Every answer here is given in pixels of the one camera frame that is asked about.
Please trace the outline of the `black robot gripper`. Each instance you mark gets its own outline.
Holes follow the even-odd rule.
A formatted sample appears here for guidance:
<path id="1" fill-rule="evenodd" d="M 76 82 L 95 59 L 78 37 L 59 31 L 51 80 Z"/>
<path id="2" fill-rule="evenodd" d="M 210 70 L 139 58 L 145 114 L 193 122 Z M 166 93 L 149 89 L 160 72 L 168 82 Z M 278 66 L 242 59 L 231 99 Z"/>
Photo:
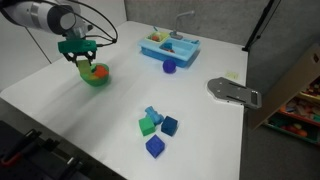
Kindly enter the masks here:
<path id="1" fill-rule="evenodd" d="M 76 67 L 78 67 L 78 56 L 85 56 L 91 66 L 96 58 L 97 44 L 94 40 L 66 40 L 58 43 L 58 50 L 68 61 L 72 61 Z"/>

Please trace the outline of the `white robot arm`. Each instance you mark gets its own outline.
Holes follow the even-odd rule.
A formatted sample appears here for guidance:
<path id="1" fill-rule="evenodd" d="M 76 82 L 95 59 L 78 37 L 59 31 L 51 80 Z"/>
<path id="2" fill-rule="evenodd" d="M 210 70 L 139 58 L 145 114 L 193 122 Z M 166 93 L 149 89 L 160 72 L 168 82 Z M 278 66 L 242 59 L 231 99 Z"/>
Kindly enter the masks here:
<path id="1" fill-rule="evenodd" d="M 12 24 L 63 36 L 58 51 L 69 62 L 96 58 L 96 42 L 86 39 L 93 25 L 85 22 L 78 0 L 0 0 L 0 12 Z"/>

